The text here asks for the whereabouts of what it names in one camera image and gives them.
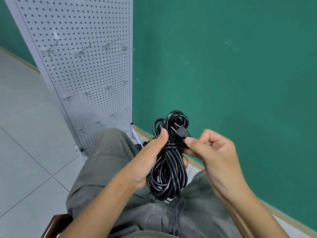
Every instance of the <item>beige baseboard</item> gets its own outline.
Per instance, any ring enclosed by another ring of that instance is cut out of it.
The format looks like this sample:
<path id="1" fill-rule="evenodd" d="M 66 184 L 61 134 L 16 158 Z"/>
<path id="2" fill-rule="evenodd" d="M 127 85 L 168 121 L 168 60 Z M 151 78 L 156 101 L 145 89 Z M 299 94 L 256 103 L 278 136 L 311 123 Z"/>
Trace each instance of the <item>beige baseboard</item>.
<path id="1" fill-rule="evenodd" d="M 134 130 L 142 135 L 143 137 L 146 137 L 148 140 L 153 139 L 153 135 L 145 132 L 144 130 L 134 126 Z M 188 163 L 191 164 L 193 167 L 196 167 L 199 170 L 203 170 L 204 166 L 200 163 L 196 162 L 195 160 L 189 158 Z M 262 201 L 264 206 L 271 212 L 272 215 L 275 215 L 276 217 L 280 218 L 281 220 L 285 221 L 287 224 L 293 226 L 294 228 L 298 229 L 299 231 L 303 232 L 307 236 L 310 236 L 311 238 L 317 238 L 317 232 L 313 231 L 312 229 L 308 228 L 307 226 L 303 225 L 302 223 L 294 220 L 293 218 L 287 216 L 283 212 L 279 211 L 278 209 L 270 206 L 269 204 Z"/>
<path id="2" fill-rule="evenodd" d="M 6 54 L 10 55 L 11 57 L 15 58 L 16 60 L 20 61 L 21 63 L 23 63 L 25 66 L 27 66 L 30 69 L 33 69 L 34 71 L 41 73 L 39 71 L 39 69 L 37 67 L 34 67 L 32 64 L 28 63 L 26 60 L 18 57 L 17 55 L 15 55 L 14 53 L 8 51 L 7 49 L 5 49 L 4 47 L 0 46 L 0 50 L 4 51 Z"/>

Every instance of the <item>drawstring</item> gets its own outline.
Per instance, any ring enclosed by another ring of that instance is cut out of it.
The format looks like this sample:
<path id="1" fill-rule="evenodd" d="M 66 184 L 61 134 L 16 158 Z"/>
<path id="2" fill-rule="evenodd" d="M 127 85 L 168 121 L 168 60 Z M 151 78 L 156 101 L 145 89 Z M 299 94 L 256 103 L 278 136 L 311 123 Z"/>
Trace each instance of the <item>drawstring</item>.
<path id="1" fill-rule="evenodd" d="M 183 206 L 181 207 L 181 209 L 179 209 L 179 205 L 180 203 L 183 202 Z M 185 198 L 181 199 L 175 206 L 174 211 L 173 211 L 173 225 L 169 230 L 169 234 L 172 234 L 173 236 L 179 236 L 181 234 L 180 230 L 178 229 L 178 218 L 180 213 L 183 212 L 184 208 L 186 205 L 186 200 Z"/>

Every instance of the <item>person's left hand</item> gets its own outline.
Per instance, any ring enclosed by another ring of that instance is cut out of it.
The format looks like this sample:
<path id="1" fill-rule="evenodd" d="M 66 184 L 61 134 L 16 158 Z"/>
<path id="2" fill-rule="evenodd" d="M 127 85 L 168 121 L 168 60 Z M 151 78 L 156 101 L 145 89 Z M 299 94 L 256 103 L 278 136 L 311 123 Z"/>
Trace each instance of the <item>person's left hand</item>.
<path id="1" fill-rule="evenodd" d="M 150 173 L 156 162 L 156 156 L 167 143 L 168 133 L 162 128 L 161 134 L 157 139 L 150 141 L 137 156 L 127 164 L 124 171 L 137 188 L 141 188 L 146 184 L 146 176 Z M 188 160 L 183 156 L 185 168 L 188 166 Z"/>

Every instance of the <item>person's right arm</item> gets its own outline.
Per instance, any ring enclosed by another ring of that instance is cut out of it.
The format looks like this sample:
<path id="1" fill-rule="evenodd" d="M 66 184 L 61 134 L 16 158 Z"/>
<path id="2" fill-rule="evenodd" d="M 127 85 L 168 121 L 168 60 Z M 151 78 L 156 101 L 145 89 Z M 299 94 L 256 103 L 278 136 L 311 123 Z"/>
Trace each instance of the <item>person's right arm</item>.
<path id="1" fill-rule="evenodd" d="M 246 183 L 233 142 L 209 129 L 187 137 L 186 153 L 199 158 L 215 195 L 224 203 L 244 238 L 289 237 Z"/>

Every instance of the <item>brown chair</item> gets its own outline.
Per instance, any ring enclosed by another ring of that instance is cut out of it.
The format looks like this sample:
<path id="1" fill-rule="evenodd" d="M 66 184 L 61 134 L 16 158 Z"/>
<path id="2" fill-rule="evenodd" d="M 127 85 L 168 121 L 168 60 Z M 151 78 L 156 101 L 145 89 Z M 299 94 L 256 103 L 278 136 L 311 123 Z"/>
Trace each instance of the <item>brown chair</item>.
<path id="1" fill-rule="evenodd" d="M 70 214 L 53 216 L 41 238 L 56 238 L 72 223 L 72 221 L 73 217 Z"/>

